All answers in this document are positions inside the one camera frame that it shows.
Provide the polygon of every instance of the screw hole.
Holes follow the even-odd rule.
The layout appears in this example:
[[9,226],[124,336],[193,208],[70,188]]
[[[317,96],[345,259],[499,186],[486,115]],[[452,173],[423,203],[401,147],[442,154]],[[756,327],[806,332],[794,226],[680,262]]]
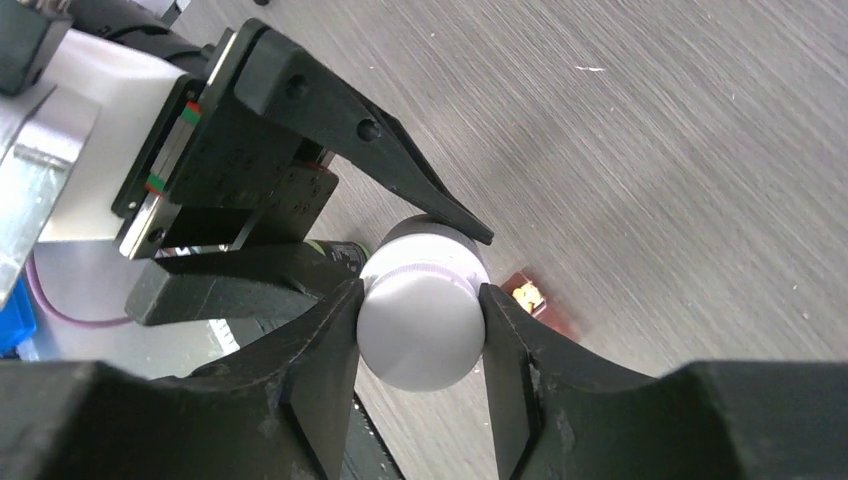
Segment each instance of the screw hole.
[[309,84],[303,75],[295,75],[286,83],[286,98],[289,100],[300,100],[306,96]]
[[148,243],[159,243],[165,239],[165,229],[157,228],[150,232],[150,235],[147,236]]
[[380,138],[380,127],[374,123],[374,120],[366,118],[356,126],[356,135],[364,142],[373,142]]

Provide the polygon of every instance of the brushed texture surface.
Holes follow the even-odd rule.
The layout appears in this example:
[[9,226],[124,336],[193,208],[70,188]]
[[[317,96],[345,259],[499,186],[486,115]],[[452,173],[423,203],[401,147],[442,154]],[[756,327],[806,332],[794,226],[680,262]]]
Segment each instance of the brushed texture surface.
[[[583,344],[848,359],[848,6],[838,0],[194,2],[196,42],[256,16],[405,122]],[[413,209],[337,161],[315,237],[375,244]],[[358,389],[410,479],[496,477],[482,373]]]

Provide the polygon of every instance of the green marking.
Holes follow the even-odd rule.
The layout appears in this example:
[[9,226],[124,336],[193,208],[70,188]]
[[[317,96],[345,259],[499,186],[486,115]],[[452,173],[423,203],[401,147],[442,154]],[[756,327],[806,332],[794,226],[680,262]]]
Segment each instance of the green marking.
[[197,123],[200,122],[200,114],[188,107],[183,109],[183,113],[180,115],[180,118],[188,122],[188,124],[192,127],[196,127]]
[[165,181],[152,173],[147,177],[147,184],[159,193],[165,191]]

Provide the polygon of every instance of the pink cable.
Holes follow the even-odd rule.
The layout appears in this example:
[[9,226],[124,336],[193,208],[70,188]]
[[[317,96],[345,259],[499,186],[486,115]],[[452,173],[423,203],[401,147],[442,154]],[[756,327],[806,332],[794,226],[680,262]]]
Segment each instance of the pink cable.
[[50,303],[50,300],[47,299],[47,295],[44,294],[44,288],[42,288],[41,280],[38,278],[38,269],[35,268],[35,254],[31,254],[29,256],[26,264],[24,265],[24,270],[26,272],[27,285],[29,286],[30,292],[32,292],[32,297],[35,300],[35,303],[48,315],[52,315],[63,322],[70,323],[71,325],[80,328],[112,328],[132,323],[132,319],[129,317],[113,318],[111,320],[102,321],[80,320],[69,317],[59,310],[56,310],[56,307]]

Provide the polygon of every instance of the blue container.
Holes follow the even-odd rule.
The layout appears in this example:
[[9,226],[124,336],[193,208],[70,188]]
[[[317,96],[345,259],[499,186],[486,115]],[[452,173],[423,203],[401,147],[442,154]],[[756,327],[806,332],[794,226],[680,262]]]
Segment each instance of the blue container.
[[17,347],[33,333],[35,316],[23,278],[20,278],[6,302],[6,308],[0,312],[0,354]]

